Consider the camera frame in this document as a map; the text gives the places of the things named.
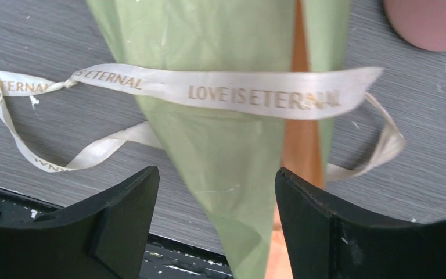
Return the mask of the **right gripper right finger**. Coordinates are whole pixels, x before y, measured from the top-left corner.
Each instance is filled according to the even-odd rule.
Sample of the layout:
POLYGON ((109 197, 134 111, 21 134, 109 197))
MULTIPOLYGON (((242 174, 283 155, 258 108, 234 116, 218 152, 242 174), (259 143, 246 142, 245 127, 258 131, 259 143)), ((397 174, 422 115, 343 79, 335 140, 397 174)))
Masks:
POLYGON ((286 168, 275 195, 294 278, 446 278, 446 220, 378 214, 286 168))

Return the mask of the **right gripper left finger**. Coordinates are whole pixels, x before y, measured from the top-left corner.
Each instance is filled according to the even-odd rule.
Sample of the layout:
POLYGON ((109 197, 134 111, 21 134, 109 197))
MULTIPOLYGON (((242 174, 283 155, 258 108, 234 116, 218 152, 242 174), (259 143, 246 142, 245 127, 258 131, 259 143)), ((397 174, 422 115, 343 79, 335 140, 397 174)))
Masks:
POLYGON ((60 209, 0 190, 0 278, 138 278, 159 181, 149 166, 60 209))

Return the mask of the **green orange flower bouquet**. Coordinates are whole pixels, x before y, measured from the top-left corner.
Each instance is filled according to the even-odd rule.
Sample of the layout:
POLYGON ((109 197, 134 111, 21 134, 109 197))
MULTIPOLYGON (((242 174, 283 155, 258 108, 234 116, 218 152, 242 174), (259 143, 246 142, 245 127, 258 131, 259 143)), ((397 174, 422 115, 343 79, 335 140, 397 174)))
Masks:
MULTIPOLYGON (((350 1, 89 1, 118 63, 175 71, 341 69, 350 1)), ((235 278, 292 278, 275 198, 286 167, 324 187, 332 118, 284 120, 139 96, 235 278)))

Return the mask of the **cream printed ribbon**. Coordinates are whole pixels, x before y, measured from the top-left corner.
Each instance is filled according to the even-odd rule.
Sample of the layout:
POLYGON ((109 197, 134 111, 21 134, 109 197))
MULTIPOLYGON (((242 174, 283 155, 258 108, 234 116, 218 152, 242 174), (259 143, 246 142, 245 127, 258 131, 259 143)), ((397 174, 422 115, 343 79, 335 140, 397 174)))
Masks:
POLYGON ((161 148, 161 143, 151 127, 141 123, 94 141, 70 163, 59 166, 34 154, 23 142, 7 109, 7 96, 33 98, 84 83, 194 108, 293 120, 339 116, 368 101, 383 115, 386 124, 365 167, 348 170, 328 165, 327 181, 338 181, 360 176, 392 160, 405 148, 405 138, 394 120, 368 92, 382 71, 380 67, 323 73, 170 71, 107 63, 75 71, 69 79, 58 83, 36 76, 0 71, 0 120, 10 131, 20 153, 30 163, 45 172, 57 173, 94 167, 127 141, 155 148, 161 148))

